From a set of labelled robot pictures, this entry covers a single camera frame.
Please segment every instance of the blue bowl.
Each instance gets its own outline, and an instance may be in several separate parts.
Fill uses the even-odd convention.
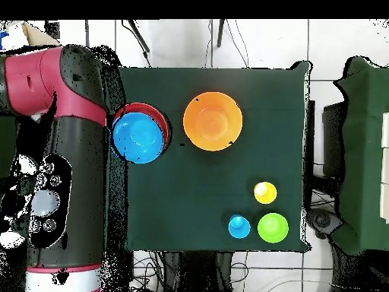
[[[148,115],[126,113],[113,123],[113,144],[126,160],[149,163],[163,150],[163,133]]]
[[[241,215],[234,214],[228,223],[228,231],[236,239],[244,239],[250,233],[250,223]]]

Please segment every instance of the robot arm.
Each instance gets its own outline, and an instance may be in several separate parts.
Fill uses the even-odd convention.
[[[29,203],[26,292],[100,292],[106,106],[82,46],[0,57],[0,112],[54,121]]]

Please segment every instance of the white tiled floor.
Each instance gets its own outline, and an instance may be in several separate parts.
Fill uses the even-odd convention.
[[[245,41],[250,67],[290,68],[300,60],[313,64],[310,98],[316,101],[315,173],[321,174],[323,138],[321,113],[325,106],[343,101],[333,81],[342,77],[346,60],[351,56],[368,56],[374,63],[389,63],[388,20],[237,20]],[[60,21],[61,43],[85,44],[84,21]],[[210,40],[209,20],[138,21],[139,31],[150,47],[153,67],[196,67],[205,65]],[[235,20],[224,25],[223,42],[217,48],[219,21],[213,20],[213,67],[245,66],[230,36],[245,57],[245,47]],[[121,21],[90,21],[90,45],[105,44],[118,53],[125,66],[146,67],[140,46]],[[207,52],[210,67],[210,48]],[[304,255],[293,252],[249,252],[249,273],[244,281],[234,283],[234,292],[328,292],[332,277],[332,256],[327,241],[316,238],[307,227],[306,239],[312,250]],[[245,262],[246,252],[234,254],[232,263]],[[136,252],[135,258],[148,258]],[[150,260],[137,264],[144,267]],[[232,280],[245,274],[239,265],[232,269]]]

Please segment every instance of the chair leg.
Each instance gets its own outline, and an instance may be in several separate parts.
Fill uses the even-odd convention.
[[[220,22],[219,22],[219,33],[217,35],[217,47],[218,48],[220,48],[220,46],[222,46],[224,21],[225,21],[225,19],[220,19]]]

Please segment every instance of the dark green table surface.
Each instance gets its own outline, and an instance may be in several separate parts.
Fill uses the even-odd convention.
[[[171,144],[153,163],[129,164],[128,248],[131,250],[283,250],[304,252],[300,240],[305,80],[311,65],[294,69],[121,68],[128,103],[148,103],[172,124]],[[207,91],[240,106],[243,128],[229,148],[202,151],[185,135],[186,106]],[[277,199],[259,204],[253,188],[273,183]],[[258,221],[278,212],[289,222],[281,243],[264,242]],[[232,214],[251,223],[247,238],[229,235]]]

